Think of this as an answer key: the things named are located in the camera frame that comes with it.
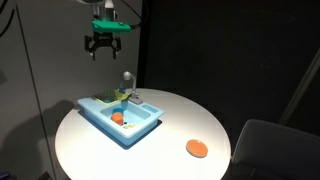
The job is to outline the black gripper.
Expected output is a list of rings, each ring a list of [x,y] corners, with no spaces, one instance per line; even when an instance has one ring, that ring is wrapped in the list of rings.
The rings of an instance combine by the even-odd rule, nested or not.
[[[89,52],[93,61],[96,61],[95,51],[104,47],[110,47],[112,49],[113,59],[116,60],[117,52],[122,49],[121,39],[112,33],[95,32],[92,37],[84,36],[84,48]]]

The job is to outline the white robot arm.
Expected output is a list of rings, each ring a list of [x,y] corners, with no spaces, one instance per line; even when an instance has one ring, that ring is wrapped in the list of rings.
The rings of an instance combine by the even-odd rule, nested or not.
[[[92,57],[99,48],[111,48],[112,56],[117,58],[118,52],[122,49],[121,39],[114,35],[116,25],[115,9],[112,0],[76,0],[79,3],[90,5],[92,8],[92,30],[93,36],[84,36],[84,48]]]

